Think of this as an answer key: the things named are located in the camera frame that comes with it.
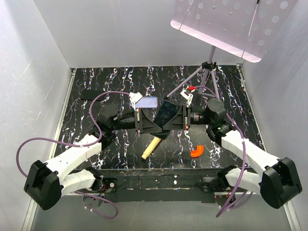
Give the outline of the black phone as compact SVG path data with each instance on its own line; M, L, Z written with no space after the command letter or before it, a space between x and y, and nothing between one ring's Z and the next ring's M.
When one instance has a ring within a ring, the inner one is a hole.
M163 126L177 114L178 110L179 106L177 104L168 100L163 100L158 111L156 112L154 123L162 129ZM165 140L169 133L169 130L163 130L162 132L151 133L151 135L161 140Z

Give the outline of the lavender phone case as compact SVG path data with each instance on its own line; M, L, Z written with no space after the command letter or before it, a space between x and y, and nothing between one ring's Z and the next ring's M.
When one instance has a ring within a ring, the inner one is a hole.
M142 97L138 102L135 104L136 108L146 108L146 109L153 109L158 107L158 99L157 97L146 96Z

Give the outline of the black smartphone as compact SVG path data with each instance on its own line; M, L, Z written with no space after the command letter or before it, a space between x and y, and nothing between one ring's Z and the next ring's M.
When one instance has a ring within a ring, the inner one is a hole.
M83 90L80 94L80 99L93 101L97 96L103 93L104 91L100 91L100 90Z

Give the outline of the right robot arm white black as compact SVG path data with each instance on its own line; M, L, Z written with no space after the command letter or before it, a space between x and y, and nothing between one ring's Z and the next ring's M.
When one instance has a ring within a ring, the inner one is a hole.
M229 191L239 187L261 195L271 207L278 209L303 191L293 160L271 155L241 136L227 118L224 103L219 99L209 100L202 113L193 113L185 104L179 106L164 100L155 118L163 131L187 130L190 124L206 125L211 141L234 153L253 170L247 172L236 166L228 166L217 177L203 183L211 191Z

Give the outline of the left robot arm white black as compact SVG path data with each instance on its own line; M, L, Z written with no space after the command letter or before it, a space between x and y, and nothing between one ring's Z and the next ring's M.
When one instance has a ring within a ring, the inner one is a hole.
M87 159L96 155L115 140L114 130L136 129L140 133L161 132L172 114L161 106L151 121L138 108L120 116L118 106L109 103L99 114L94 127L77 144L46 162L40 160L31 165L24 191L43 209L52 208L62 196L87 189L93 193L103 187L103 176L92 167L78 173L72 171Z

